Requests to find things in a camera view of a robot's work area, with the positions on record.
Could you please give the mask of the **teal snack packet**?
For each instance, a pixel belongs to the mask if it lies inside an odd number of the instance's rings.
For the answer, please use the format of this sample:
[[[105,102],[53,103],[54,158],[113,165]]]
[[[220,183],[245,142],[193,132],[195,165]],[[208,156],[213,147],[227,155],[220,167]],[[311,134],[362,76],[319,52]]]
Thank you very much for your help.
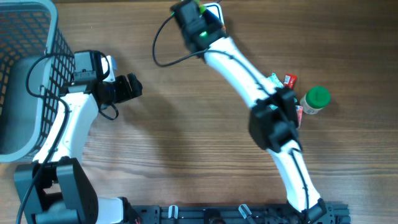
[[[279,78],[277,77],[277,75],[275,73],[272,73],[271,76],[267,77],[267,79],[272,82],[273,84],[276,85],[276,87],[278,88],[283,88],[284,84],[279,80]]]

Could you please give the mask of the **red coffee stick sachet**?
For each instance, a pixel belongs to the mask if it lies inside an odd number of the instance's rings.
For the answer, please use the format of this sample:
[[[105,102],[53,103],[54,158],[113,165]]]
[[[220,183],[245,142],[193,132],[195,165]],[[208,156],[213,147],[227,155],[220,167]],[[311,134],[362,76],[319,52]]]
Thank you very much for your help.
[[[297,76],[291,73],[287,73],[285,75],[283,85],[293,90],[296,82],[297,82]]]

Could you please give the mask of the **red white tissue pack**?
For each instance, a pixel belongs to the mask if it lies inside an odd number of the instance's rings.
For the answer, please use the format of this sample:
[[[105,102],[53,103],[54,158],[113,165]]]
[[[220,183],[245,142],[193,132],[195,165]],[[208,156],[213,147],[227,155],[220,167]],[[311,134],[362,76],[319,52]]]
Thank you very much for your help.
[[[303,114],[303,107],[300,105],[296,105],[296,113],[297,113],[297,119],[298,119],[298,128],[301,126],[302,122],[302,114]]]

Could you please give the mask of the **green lid jar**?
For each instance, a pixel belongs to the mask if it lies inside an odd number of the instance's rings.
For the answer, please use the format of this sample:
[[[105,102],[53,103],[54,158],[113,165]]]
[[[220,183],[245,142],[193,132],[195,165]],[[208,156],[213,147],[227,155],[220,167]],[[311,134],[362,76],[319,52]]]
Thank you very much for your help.
[[[306,114],[317,114],[331,101],[330,92],[323,86],[311,88],[300,100],[303,112]]]

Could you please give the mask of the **green candy bag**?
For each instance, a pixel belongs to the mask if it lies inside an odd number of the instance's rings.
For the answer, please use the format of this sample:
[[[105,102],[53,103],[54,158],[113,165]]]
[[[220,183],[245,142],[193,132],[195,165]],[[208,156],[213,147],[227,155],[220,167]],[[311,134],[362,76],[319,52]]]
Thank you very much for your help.
[[[200,0],[194,0],[199,7],[200,14],[203,14],[206,11],[206,6],[204,6]]]

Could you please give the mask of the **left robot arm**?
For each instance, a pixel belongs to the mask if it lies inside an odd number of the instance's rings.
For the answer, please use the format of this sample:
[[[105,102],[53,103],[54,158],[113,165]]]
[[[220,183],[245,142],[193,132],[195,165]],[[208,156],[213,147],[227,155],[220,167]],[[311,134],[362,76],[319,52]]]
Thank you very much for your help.
[[[80,161],[94,119],[141,96],[134,74],[114,76],[111,59],[97,50],[72,55],[75,71],[58,93],[43,100],[58,102],[55,122],[45,144],[30,164],[17,166],[14,183],[21,205],[16,223],[140,223],[125,197],[98,197]]]

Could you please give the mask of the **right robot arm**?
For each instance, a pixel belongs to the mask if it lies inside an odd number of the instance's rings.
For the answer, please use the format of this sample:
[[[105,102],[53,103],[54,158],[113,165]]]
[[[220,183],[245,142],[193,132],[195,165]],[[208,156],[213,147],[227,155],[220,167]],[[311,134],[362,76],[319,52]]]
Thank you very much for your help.
[[[249,133],[273,158],[289,205],[301,214],[303,223],[317,222],[326,207],[303,159],[293,91],[266,79],[239,51],[219,18],[197,1],[180,1],[170,10],[187,49],[219,72],[250,110]]]

